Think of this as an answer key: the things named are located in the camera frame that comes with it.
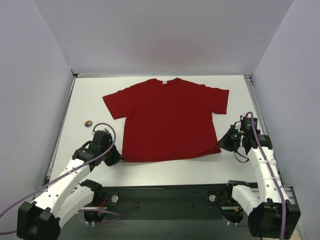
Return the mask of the round colourful brooch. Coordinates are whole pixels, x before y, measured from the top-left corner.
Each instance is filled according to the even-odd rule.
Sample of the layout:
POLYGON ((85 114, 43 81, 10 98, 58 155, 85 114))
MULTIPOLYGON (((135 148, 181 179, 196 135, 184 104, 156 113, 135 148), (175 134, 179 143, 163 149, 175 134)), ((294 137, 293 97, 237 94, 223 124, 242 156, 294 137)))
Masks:
POLYGON ((91 127, 93 125, 93 122, 91 121, 91 120, 87 120, 85 123, 84 123, 84 126, 86 127, 86 128, 89 128, 89 127, 91 127))

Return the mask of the red t-shirt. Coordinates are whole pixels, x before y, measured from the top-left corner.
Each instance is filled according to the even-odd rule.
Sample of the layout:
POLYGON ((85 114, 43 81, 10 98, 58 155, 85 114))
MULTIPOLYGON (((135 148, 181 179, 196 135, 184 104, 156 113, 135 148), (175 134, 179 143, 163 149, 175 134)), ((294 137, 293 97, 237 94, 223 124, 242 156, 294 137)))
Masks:
POLYGON ((124 119, 122 156, 128 162, 161 162, 218 154, 213 115, 227 113, 229 90, 180 78, 149 79, 103 101, 124 119))

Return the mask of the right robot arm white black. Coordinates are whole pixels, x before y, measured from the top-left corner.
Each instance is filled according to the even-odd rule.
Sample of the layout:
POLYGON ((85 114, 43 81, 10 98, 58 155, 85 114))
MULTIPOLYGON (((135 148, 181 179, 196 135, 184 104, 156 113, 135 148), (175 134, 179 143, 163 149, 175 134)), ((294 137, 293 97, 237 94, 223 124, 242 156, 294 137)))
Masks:
POLYGON ((258 238, 289 240, 301 216, 299 205, 292 203, 277 170, 271 139, 261 134, 258 120, 241 117, 217 142, 220 149, 236 154, 244 148, 252 164, 258 194, 245 181, 230 180, 230 197, 248 217, 250 234, 258 238))

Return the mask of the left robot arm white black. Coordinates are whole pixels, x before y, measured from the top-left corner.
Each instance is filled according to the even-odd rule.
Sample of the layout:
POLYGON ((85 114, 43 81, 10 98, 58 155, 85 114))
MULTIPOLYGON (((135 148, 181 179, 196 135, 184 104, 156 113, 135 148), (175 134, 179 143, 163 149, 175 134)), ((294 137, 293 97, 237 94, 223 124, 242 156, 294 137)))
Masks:
POLYGON ((97 130, 93 139, 72 155, 67 166, 45 191, 18 208, 16 235, 23 240, 56 240, 65 223, 87 205, 99 213, 107 198, 102 185, 87 176, 100 163, 111 167, 121 160, 112 134, 97 130))

